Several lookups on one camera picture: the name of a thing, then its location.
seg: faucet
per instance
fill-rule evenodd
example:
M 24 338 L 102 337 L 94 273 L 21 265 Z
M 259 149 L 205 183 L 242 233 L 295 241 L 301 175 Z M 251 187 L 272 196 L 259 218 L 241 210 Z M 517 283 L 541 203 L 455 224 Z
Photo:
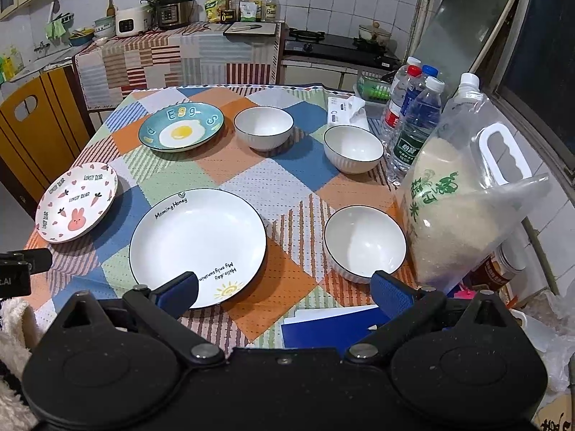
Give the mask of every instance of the faucet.
M 40 42 L 40 45 L 38 45 L 38 47 L 34 48 L 34 51 L 38 52 L 38 51 L 42 51 L 45 48 L 47 49 L 48 47 L 50 47 L 50 43 L 44 43 L 44 41 Z

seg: tablecloth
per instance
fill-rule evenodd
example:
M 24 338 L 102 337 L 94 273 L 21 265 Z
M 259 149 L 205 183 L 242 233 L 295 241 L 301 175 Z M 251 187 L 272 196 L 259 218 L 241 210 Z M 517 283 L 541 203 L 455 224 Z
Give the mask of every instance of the tablecloth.
M 89 111 L 116 108 L 131 91 L 189 84 L 275 84 L 281 23 L 274 37 L 225 36 L 198 22 L 94 43 L 74 57 Z
M 191 188 L 220 188 L 248 201 L 262 217 L 267 254 L 262 269 L 238 295 L 180 321 L 220 346 L 281 348 L 281 328 L 295 309 L 370 304 L 369 286 L 353 284 L 328 266 L 323 228 L 337 209 L 371 205 L 396 217 L 392 190 L 381 165 L 363 175 L 345 176 L 323 152 L 328 95 L 349 94 L 323 87 L 220 85 L 132 92 L 91 138 L 74 165 L 110 164 L 120 179 L 116 198 L 104 219 L 85 236 L 49 245 L 36 233 L 27 247 L 50 248 L 50 271 L 32 277 L 27 299 L 44 327 L 76 291 L 96 298 L 122 296 L 135 283 L 128 263 L 130 239 L 150 208 L 167 196 Z M 153 153 L 140 144 L 143 121 L 161 108 L 188 99 L 222 110 L 224 128 L 194 150 Z M 294 118 L 291 139 L 269 153 L 257 153 L 238 141 L 233 119 L 243 109 L 274 106 Z M 370 120 L 379 133 L 379 120 Z M 396 272 L 413 284 L 407 263 Z

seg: gas stove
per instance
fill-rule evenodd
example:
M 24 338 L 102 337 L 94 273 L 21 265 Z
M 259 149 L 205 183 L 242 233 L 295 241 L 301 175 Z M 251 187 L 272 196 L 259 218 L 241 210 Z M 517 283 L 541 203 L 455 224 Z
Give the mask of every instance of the gas stove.
M 284 54 L 341 61 L 386 71 L 393 71 L 401 66 L 398 58 L 381 45 L 363 39 L 294 28 L 290 28 L 286 37 Z

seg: screw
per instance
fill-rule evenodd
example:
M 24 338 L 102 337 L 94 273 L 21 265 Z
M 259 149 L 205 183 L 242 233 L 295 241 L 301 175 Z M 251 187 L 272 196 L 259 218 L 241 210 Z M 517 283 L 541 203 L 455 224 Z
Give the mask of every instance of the screw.
M 375 356 L 378 353 L 378 349 L 372 344 L 355 344 L 350 347 L 350 353 L 355 358 L 364 360 Z
M 213 358 L 220 352 L 220 349 L 214 344 L 199 344 L 192 348 L 192 355 L 199 360 Z

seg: rice cooker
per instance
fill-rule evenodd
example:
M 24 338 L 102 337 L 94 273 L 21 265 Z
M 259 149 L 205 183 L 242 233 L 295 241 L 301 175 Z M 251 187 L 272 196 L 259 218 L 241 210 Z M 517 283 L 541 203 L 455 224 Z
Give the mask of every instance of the rice cooker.
M 160 29 L 177 29 L 190 23 L 191 0 L 157 0 L 157 25 Z
M 116 36 L 133 37 L 149 31 L 152 27 L 152 8 L 143 4 L 136 8 L 116 11 Z

